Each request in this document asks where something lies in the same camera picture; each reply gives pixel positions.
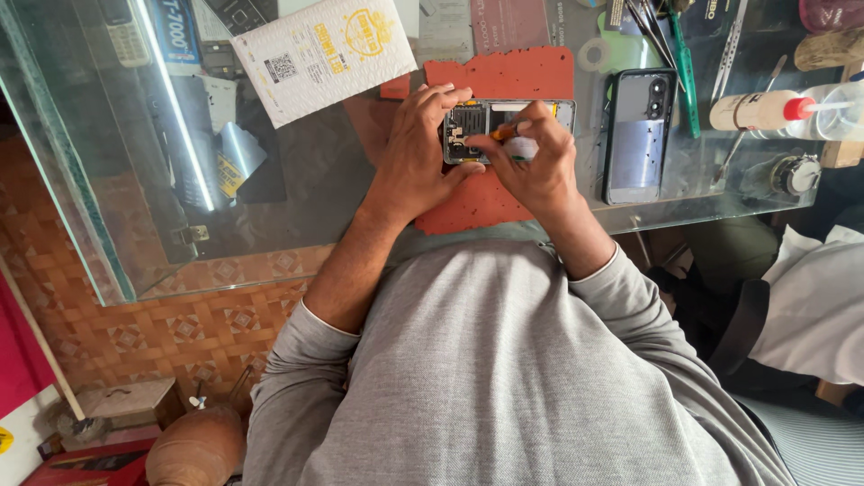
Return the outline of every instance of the qr code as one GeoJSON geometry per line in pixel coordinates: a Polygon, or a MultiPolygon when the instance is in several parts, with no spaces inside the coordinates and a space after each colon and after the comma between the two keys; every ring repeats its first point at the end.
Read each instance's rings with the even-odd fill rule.
{"type": "Polygon", "coordinates": [[[274,83],[286,80],[291,76],[297,76],[297,68],[294,67],[294,62],[291,60],[291,54],[285,53],[268,59],[264,62],[267,70],[270,71],[270,77],[274,83]]]}

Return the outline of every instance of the orange patterned floor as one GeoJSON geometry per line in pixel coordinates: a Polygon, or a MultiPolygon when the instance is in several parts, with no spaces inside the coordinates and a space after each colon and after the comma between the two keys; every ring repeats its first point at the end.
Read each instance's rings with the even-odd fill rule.
{"type": "MultiPolygon", "coordinates": [[[[0,252],[76,391],[175,376],[184,395],[203,380],[205,394],[218,398],[247,365],[260,373],[308,278],[103,307],[27,145],[13,137],[0,150],[7,155],[0,164],[0,252]]],[[[179,285],[212,288],[226,278],[223,285],[309,275],[329,250],[196,262],[147,297],[179,285]]]]}

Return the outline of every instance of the roll of tape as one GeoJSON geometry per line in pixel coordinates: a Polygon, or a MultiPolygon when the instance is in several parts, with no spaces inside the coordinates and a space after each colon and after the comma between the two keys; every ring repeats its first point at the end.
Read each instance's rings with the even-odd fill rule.
{"type": "Polygon", "coordinates": [[[585,45],[579,49],[579,53],[576,54],[576,64],[582,68],[583,71],[599,71],[600,68],[606,64],[606,61],[609,60],[609,43],[601,39],[600,37],[595,37],[588,42],[585,42],[585,45]],[[591,62],[588,60],[588,51],[596,48],[600,50],[600,58],[597,61],[591,62]]]}

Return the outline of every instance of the plastic bottle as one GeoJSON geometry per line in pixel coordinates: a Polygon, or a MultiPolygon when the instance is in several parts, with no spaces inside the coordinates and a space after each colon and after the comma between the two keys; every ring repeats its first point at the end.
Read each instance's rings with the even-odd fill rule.
{"type": "Polygon", "coordinates": [[[780,130],[754,131],[756,138],[802,138],[864,142],[864,81],[814,86],[799,96],[831,107],[780,130]]]}
{"type": "Polygon", "coordinates": [[[791,90],[727,96],[711,108],[716,130],[779,130],[808,118],[816,101],[791,90]]]}

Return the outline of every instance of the man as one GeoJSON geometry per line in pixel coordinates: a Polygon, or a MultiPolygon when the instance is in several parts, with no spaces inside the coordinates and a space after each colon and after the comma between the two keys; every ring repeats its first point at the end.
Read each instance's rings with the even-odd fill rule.
{"type": "Polygon", "coordinates": [[[244,484],[793,484],[588,210],[573,137],[542,103],[518,125],[532,162],[468,142],[555,251],[460,243],[379,282],[405,226],[484,171],[441,173],[437,127],[470,97],[423,86],[399,108],[253,391],[244,484]]]}

